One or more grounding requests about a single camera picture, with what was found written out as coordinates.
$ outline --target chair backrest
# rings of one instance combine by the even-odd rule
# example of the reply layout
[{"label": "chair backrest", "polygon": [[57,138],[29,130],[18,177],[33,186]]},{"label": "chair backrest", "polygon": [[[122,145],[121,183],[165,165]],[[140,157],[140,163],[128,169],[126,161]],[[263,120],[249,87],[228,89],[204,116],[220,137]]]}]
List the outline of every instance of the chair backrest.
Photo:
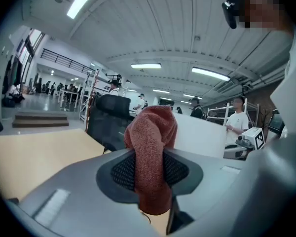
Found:
[{"label": "chair backrest", "polygon": [[130,123],[129,105],[129,98],[101,96],[91,108],[87,133],[111,151],[124,149],[124,132]]}]

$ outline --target black cap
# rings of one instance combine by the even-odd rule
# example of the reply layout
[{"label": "black cap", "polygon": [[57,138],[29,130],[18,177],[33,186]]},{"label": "black cap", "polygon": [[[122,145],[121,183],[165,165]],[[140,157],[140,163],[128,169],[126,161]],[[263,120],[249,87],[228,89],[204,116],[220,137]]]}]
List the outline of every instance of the black cap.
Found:
[{"label": "black cap", "polygon": [[199,104],[199,99],[198,99],[198,97],[193,97],[192,99],[191,99],[191,102],[192,101],[196,101],[198,104]]},{"label": "black cap", "polygon": [[118,85],[119,85],[118,80],[112,80],[111,84],[113,84],[116,87],[118,87]]}]

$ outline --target balcony railing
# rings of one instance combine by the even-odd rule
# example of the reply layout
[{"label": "balcony railing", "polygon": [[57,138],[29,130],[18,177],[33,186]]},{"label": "balcony railing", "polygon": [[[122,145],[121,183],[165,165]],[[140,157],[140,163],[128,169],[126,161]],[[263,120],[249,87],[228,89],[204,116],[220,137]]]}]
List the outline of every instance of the balcony railing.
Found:
[{"label": "balcony railing", "polygon": [[52,61],[54,63],[63,65],[67,68],[74,69],[74,70],[79,71],[84,74],[87,74],[88,71],[95,71],[94,69],[87,67],[81,63],[78,63],[77,61],[69,59],[63,55],[60,55],[60,54],[55,53],[53,51],[47,50],[45,48],[44,48],[43,53],[41,54],[40,57],[43,59],[46,59],[48,61]]}]

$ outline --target red towel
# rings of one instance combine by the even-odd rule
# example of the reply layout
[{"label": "red towel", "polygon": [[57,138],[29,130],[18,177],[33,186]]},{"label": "red towel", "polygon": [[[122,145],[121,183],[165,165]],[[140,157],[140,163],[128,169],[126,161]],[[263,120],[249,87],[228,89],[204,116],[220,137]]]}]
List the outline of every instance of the red towel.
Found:
[{"label": "red towel", "polygon": [[150,106],[125,131],[125,145],[135,149],[135,192],[139,208],[160,215],[171,207],[171,189],[164,180],[162,152],[173,148],[178,125],[169,106]]}]

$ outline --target ceiling beam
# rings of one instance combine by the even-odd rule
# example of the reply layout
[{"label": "ceiling beam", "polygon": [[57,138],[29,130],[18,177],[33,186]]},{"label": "ceiling beam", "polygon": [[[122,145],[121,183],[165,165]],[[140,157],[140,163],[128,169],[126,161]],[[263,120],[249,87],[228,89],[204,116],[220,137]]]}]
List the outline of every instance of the ceiling beam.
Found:
[{"label": "ceiling beam", "polygon": [[74,33],[78,30],[79,26],[89,17],[89,15],[95,11],[101,4],[106,2],[107,0],[96,0],[91,7],[79,18],[73,29],[71,30],[69,34],[69,39],[72,38]]},{"label": "ceiling beam", "polygon": [[237,74],[245,76],[250,79],[259,79],[258,75],[245,68],[239,68],[238,65],[212,56],[207,56],[198,53],[175,52],[175,51],[156,51],[156,52],[142,52],[135,54],[121,55],[118,57],[108,58],[108,63],[118,63],[123,61],[145,60],[145,59],[171,59],[172,61],[186,61],[206,63],[210,66],[223,67],[231,72],[236,71]]},{"label": "ceiling beam", "polygon": [[147,84],[147,81],[155,81],[155,82],[169,82],[169,83],[177,83],[177,84],[182,84],[182,85],[186,85],[186,86],[194,86],[194,87],[198,87],[198,88],[202,88],[202,89],[212,89],[213,86],[211,85],[206,85],[203,83],[199,83],[199,82],[194,82],[194,81],[187,81],[187,80],[183,80],[183,79],[172,79],[172,78],[159,78],[159,77],[152,77],[152,76],[134,76],[131,75],[130,76],[130,81],[131,80],[136,80],[136,81],[140,81],[140,82],[145,82],[145,84]]}]

